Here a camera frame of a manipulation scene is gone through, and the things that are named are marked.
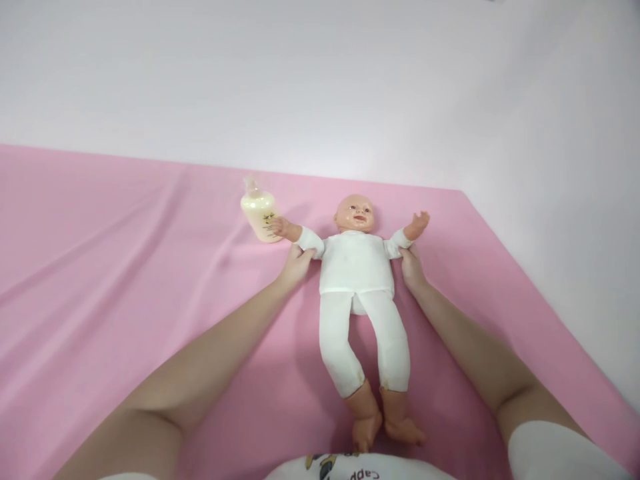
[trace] white doll clothing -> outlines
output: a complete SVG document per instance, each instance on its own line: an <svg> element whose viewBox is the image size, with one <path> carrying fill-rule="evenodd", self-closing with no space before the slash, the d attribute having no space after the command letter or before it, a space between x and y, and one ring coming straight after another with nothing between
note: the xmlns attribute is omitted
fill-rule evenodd
<svg viewBox="0 0 640 480"><path fill-rule="evenodd" d="M393 302L390 259L411 242L402 230L390 240L360 231L346 231L321 240L303 228L297 242L315 248L322 260L320 273L320 351L338 393L352 395L364 383L362 366L349 345L349 314L367 314L378 345L380 384L407 391L411 362L402 318Z"/></svg>

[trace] leg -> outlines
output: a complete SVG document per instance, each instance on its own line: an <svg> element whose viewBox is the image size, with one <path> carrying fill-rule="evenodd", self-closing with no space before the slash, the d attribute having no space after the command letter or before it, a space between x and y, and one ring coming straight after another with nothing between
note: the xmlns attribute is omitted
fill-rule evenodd
<svg viewBox="0 0 640 480"><path fill-rule="evenodd" d="M362 366L349 345L352 298L353 293L343 292L320 296L320 352L338 393L355 416L354 450L366 453L382 426L382 414Z"/></svg>
<svg viewBox="0 0 640 480"><path fill-rule="evenodd" d="M349 292L320 296L320 353L342 398L353 394L365 381L362 366L349 344L352 298Z"/></svg>
<svg viewBox="0 0 640 480"><path fill-rule="evenodd" d="M372 291L358 294L358 297L369 315L377 339L387 435L404 443L423 445L425 435L409 416L407 390L411 360L407 332L398 308L390 292Z"/></svg>

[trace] pink sheet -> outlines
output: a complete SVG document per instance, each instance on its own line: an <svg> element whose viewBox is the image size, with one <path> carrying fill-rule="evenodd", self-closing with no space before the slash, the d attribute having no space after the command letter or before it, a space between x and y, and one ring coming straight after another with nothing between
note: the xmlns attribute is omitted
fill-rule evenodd
<svg viewBox="0 0 640 480"><path fill-rule="evenodd" d="M258 242L239 208L245 172L0 146L0 478L48 479L127 394L188 340L272 280L288 244ZM640 474L640 420L459 191L261 173L286 216L333 234L338 201L378 206L389 236L412 212L429 278L504 338L587 434ZM376 451L460 479L509 478L487 410L405 290L410 393L424 449ZM189 442L181 478L260 479L292 457L350 448L320 358L318 275L291 298ZM375 338L351 343L377 382Z"/></svg>

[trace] white shirt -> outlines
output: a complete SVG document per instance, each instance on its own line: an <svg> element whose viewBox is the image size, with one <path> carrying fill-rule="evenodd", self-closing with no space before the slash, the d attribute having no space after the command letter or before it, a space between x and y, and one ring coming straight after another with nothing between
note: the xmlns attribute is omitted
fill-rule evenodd
<svg viewBox="0 0 640 480"><path fill-rule="evenodd" d="M322 259L320 294L348 291L388 290L394 292L390 259L400 258L398 248L409 248L411 242L402 230L390 240L382 240L358 230L347 230L321 240L312 230L303 227L296 242L302 250L315 248L313 258Z"/></svg>

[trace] sleeve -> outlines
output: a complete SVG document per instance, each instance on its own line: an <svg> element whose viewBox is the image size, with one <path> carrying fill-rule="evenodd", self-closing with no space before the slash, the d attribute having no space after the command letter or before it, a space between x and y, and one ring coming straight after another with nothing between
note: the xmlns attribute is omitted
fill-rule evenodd
<svg viewBox="0 0 640 480"><path fill-rule="evenodd" d="M387 256L393 260L400 258L400 250L398 248L409 248L413 242L409 241L405 236L405 232L400 229L389 240L385 240L385 250Z"/></svg>
<svg viewBox="0 0 640 480"><path fill-rule="evenodd" d="M316 260L320 260L325 252L325 242L318 237L313 230L306 227L302 227L302 235L300 235L300 238L298 238L298 241L295 243L299 245L302 250L315 248L317 252L313 258Z"/></svg>
<svg viewBox="0 0 640 480"><path fill-rule="evenodd" d="M556 423L523 423L511 434L508 450L515 480L633 480L595 444Z"/></svg>

